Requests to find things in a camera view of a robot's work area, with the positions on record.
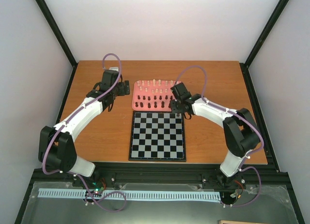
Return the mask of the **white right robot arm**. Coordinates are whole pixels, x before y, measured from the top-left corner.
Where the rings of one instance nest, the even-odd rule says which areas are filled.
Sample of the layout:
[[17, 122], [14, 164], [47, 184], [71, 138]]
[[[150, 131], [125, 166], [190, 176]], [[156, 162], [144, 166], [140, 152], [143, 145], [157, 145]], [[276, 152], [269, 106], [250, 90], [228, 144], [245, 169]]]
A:
[[250, 158], [258, 144], [264, 146], [263, 137], [249, 110], [229, 109], [202, 95], [192, 95], [182, 82], [172, 86], [170, 90], [174, 96], [170, 101], [173, 113], [203, 117], [223, 128], [228, 153], [219, 167], [220, 183], [242, 171], [245, 159]]

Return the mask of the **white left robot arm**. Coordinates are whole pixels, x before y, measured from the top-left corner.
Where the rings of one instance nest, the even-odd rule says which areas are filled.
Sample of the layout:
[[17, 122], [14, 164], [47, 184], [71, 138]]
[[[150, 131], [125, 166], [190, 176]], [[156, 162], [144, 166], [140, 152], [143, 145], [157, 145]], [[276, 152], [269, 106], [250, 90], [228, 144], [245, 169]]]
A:
[[64, 120], [40, 132], [38, 159], [46, 175], [72, 173], [84, 176], [89, 186], [100, 183], [95, 164], [77, 155], [75, 141], [83, 129], [105, 110], [111, 111], [118, 96], [130, 94], [129, 82], [120, 71], [105, 70], [102, 80], [87, 93], [83, 102]]

